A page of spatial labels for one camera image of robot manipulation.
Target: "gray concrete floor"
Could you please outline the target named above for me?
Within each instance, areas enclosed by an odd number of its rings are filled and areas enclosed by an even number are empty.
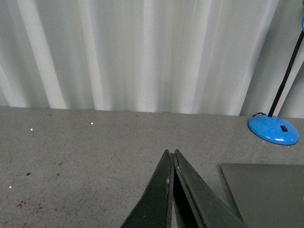
[[[176,148],[235,209],[221,163],[304,164],[302,139],[294,146],[265,142],[248,119],[2,107],[0,225],[120,227],[163,151]],[[288,120],[304,135],[303,119]]]

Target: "curtain fold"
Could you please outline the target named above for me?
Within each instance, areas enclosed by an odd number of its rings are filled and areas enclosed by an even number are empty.
[[[297,0],[0,1],[0,105],[267,113]],[[301,47],[275,115],[304,117]]]

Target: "laptop lid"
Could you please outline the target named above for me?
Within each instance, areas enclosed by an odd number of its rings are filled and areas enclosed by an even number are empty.
[[[225,163],[221,169],[249,227],[304,227],[303,165]]]

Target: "blue lamp base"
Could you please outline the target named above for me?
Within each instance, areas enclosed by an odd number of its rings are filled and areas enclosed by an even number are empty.
[[[272,143],[293,145],[300,140],[300,134],[296,128],[281,117],[254,116],[249,120],[248,127],[258,137]]]

